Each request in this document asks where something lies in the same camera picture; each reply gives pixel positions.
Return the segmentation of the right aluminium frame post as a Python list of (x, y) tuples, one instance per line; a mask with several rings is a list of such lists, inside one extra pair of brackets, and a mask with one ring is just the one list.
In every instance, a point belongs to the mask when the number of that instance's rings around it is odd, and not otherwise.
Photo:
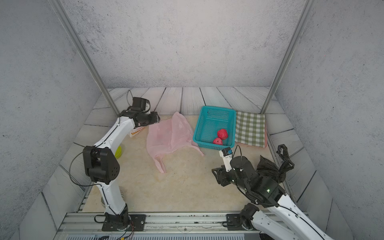
[(310, 17), (310, 14), (314, 8), (316, 1), (315, 0), (307, 0), (305, 2), (303, 11), (301, 13), (301, 16), (299, 17), (298, 23), (295, 27), (295, 30), (293, 32), (293, 35), (291, 37), (291, 40), (289, 42), (289, 45), (287, 47), (287, 50), (284, 54), (284, 57), (282, 59), (282, 62), (278, 68), (278, 71), (274, 77), (274, 80), (272, 81), (272, 84), (270, 86), (270, 90), (268, 92), (268, 95), (266, 97), (266, 100), (263, 104), (263, 107), (261, 109), (261, 114), (266, 114), (269, 108), (269, 105), (273, 99), (273, 96), (275, 95), (279, 84), (283, 78), (283, 75), (289, 65), (289, 62), (293, 56), (293, 53), (295, 51), (296, 45), (298, 44), (300, 37), (304, 31), (304, 28), (306, 26), (306, 23)]

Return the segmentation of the teal plastic perforated basket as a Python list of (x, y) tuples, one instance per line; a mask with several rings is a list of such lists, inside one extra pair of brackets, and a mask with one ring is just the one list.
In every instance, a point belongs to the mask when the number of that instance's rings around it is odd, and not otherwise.
[[(222, 150), (235, 146), (237, 113), (234, 110), (213, 106), (203, 106), (201, 108), (198, 122), (195, 128), (193, 141), (200, 148)], [(222, 145), (213, 143), (218, 137), (217, 132), (224, 129), (228, 133), (228, 138), (223, 140)]]

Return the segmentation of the red apple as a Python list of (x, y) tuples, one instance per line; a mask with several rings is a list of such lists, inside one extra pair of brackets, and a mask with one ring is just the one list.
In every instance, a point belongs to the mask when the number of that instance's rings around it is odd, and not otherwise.
[(228, 135), (228, 132), (226, 129), (220, 129), (218, 132), (217, 132), (217, 136), (219, 139), (221, 140), (226, 140), (229, 135)]
[(215, 145), (223, 145), (223, 140), (221, 139), (221, 138), (215, 138), (214, 140), (213, 140), (213, 144), (215, 144)]

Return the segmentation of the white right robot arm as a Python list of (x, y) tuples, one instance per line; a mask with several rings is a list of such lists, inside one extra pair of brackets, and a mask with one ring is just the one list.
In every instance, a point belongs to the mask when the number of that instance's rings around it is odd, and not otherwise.
[(277, 154), (282, 160), (278, 167), (260, 157), (256, 168), (243, 155), (225, 148), (219, 151), (224, 164), (212, 169), (217, 183), (223, 187), (233, 184), (250, 203), (240, 214), (227, 219), (223, 226), (229, 230), (259, 230), (274, 240), (329, 240), (330, 236), (314, 224), (281, 187), (286, 173), (294, 168), (288, 148), (279, 145)]

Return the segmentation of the silver ribbed metal cup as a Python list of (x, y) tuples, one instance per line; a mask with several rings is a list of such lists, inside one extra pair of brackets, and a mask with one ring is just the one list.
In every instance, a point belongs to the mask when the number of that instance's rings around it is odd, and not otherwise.
[[(119, 186), (119, 190), (120, 190), (120, 193), (121, 193), (121, 196), (122, 196), (123, 200), (125, 201), (125, 194), (124, 194), (123, 189), (122, 189), (120, 186)], [(102, 204), (102, 206), (103, 206), (104, 208), (106, 207), (106, 205), (105, 205), (105, 201), (104, 201), (103, 197), (101, 197), (101, 204)]]

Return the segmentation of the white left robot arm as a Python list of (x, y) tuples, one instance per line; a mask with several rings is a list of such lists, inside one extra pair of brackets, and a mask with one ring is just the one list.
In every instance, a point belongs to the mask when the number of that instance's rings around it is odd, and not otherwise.
[(116, 182), (120, 172), (115, 156), (118, 147), (132, 130), (159, 121), (158, 113), (151, 112), (149, 100), (133, 97), (133, 104), (120, 113), (106, 135), (93, 146), (84, 148), (85, 173), (100, 190), (105, 204), (103, 231), (125, 231), (131, 225), (128, 206)]

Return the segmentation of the pink white striped tied bag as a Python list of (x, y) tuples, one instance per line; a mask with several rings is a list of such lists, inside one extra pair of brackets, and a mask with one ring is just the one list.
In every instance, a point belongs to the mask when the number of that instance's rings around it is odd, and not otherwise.
[(138, 135), (141, 131), (143, 131), (146, 127), (138, 127), (130, 131), (129, 136), (133, 138), (134, 136)]

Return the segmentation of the left aluminium frame post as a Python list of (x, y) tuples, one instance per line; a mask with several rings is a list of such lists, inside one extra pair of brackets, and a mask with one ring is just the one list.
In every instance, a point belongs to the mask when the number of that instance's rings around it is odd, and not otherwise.
[(49, 3), (51, 7), (53, 8), (54, 12), (56, 13), (59, 21), (61, 22), (62, 26), (64, 27), (66, 33), (70, 37), (72, 43), (75, 45), (81, 59), (83, 60), (84, 64), (86, 65), (87, 69), (89, 70), (90, 74), (92, 75), (94, 81), (96, 82), (97, 86), (99, 87), (101, 93), (105, 97), (107, 103), (112, 108), (113, 113), (116, 117), (120, 115), (119, 109), (116, 106), (113, 98), (111, 97), (111, 94), (109, 93), (106, 85), (104, 84), (99, 72), (97, 71), (92, 59), (90, 58), (90, 55), (88, 54), (86, 48), (84, 47), (84, 44), (82, 43), (78, 33), (76, 32), (70, 18), (68, 17), (62, 3), (59, 0), (49, 0)]

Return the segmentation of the pink plastic bag apple print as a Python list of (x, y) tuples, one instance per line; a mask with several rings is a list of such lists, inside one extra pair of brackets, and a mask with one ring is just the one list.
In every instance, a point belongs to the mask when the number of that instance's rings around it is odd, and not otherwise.
[(160, 173), (166, 172), (163, 156), (183, 147), (191, 147), (202, 156), (203, 152), (193, 141), (194, 132), (185, 116), (176, 112), (168, 119), (149, 126), (147, 151)]

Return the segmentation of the green white checkered cloth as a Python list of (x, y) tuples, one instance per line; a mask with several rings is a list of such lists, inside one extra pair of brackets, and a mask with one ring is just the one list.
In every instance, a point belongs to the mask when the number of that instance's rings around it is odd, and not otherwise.
[(253, 147), (266, 148), (266, 117), (262, 114), (237, 112), (235, 142)]

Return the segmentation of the black plastic bag knotted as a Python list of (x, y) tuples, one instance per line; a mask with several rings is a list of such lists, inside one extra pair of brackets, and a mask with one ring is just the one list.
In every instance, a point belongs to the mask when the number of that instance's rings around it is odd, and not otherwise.
[(272, 161), (264, 158), (263, 156), (260, 156), (260, 161), (257, 165), (257, 171), (260, 174), (265, 175), (280, 184), (285, 181), (286, 173), (290, 170), (293, 170), (295, 164), (290, 159), (288, 148), (286, 145), (279, 145), (277, 154), (282, 160), (282, 165), (279, 168)]

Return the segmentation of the aluminium frame post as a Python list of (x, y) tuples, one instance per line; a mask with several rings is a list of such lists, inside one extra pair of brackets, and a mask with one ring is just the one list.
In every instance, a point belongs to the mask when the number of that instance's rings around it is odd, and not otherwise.
[(274, 80), (272, 81), (272, 84), (270, 86), (270, 90), (268, 92), (268, 95), (266, 97), (266, 100), (263, 104), (263, 107), (261, 109), (261, 114), (266, 114), (269, 108), (269, 105), (273, 99), (273, 96), (275, 95), (279, 84), (283, 78), (283, 75), (289, 65), (289, 62), (293, 56), (293, 53), (295, 51), (296, 45), (298, 44), (300, 37), (304, 31), (304, 28), (306, 26), (306, 23), (310, 17), (310, 14), (314, 8), (316, 1), (315, 0), (307, 0), (305, 2), (303, 11), (301, 13), (301, 16), (299, 17), (298, 23), (295, 27), (295, 30), (293, 32), (293, 35), (291, 37), (291, 40), (289, 42), (289, 45), (287, 47), (287, 50), (284, 54), (284, 57), (282, 59), (282, 62), (278, 68), (278, 71), (274, 77)]
[(81, 59), (83, 60), (84, 64), (86, 65), (87, 69), (89, 70), (90, 74), (92, 75), (94, 81), (96, 82), (97, 86), (99, 87), (101, 93), (105, 97), (107, 103), (112, 108), (113, 113), (116, 117), (120, 115), (119, 109), (116, 106), (113, 98), (111, 97), (111, 94), (109, 93), (106, 85), (104, 84), (99, 72), (97, 71), (92, 59), (90, 58), (90, 55), (88, 54), (86, 48), (84, 47), (84, 44), (82, 43), (78, 33), (76, 32), (70, 18), (68, 17), (62, 3), (59, 0), (49, 0), (49, 3), (51, 7), (53, 8), (54, 12), (56, 13), (59, 21), (61, 22), (62, 26), (64, 27), (66, 33), (70, 37), (72, 43), (75, 45)]

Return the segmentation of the green plastic bowl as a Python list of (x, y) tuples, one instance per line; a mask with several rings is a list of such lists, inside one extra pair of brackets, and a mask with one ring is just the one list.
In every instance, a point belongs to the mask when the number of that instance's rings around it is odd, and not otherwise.
[(122, 156), (122, 147), (118, 146), (116, 152), (115, 152), (115, 158), (119, 159)]

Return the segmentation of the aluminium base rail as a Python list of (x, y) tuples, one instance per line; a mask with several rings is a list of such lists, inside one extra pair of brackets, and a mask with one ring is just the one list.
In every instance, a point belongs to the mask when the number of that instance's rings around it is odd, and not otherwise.
[(268, 240), (259, 230), (240, 226), (237, 212), (134, 213), (133, 226), (104, 232), (96, 213), (67, 214), (56, 240)]

